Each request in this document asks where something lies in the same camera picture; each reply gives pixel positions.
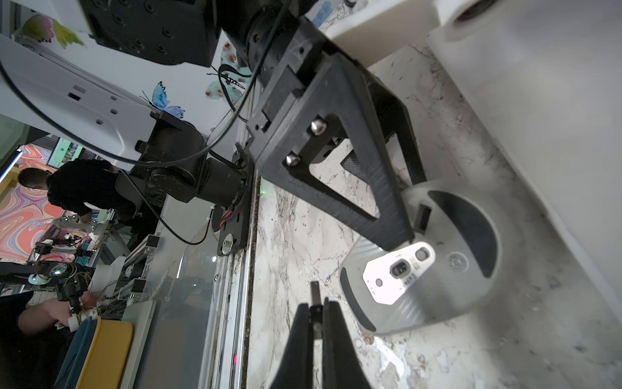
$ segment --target colorful swirl wall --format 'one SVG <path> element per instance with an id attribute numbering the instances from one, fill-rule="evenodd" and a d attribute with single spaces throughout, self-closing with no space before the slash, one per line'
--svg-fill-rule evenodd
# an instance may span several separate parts
<path id="1" fill-rule="evenodd" d="M 18 161 L 20 170 L 26 167 L 54 170 L 45 165 L 50 151 L 30 144 L 21 148 L 24 154 Z M 25 262 L 34 243 L 63 210 L 47 201 L 47 192 L 19 184 L 7 198 L 0 207 L 0 261 Z"/>

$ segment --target marble countertop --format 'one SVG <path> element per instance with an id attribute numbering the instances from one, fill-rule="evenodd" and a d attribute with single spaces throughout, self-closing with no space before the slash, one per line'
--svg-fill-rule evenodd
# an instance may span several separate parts
<path id="1" fill-rule="evenodd" d="M 374 388 L 622 386 L 622 327 L 430 50 L 410 45 L 370 70 L 406 104 L 428 178 L 464 180 L 493 196 L 516 222 L 524 262 L 487 310 L 374 337 L 358 326 L 338 281 L 358 234 L 262 180 L 246 387 L 269 388 L 311 281 L 341 304 Z M 374 212 L 367 185 L 339 165 L 349 151 L 345 141 L 312 173 Z M 400 153 L 390 155 L 408 184 Z M 320 388 L 318 342 L 315 350 Z"/>

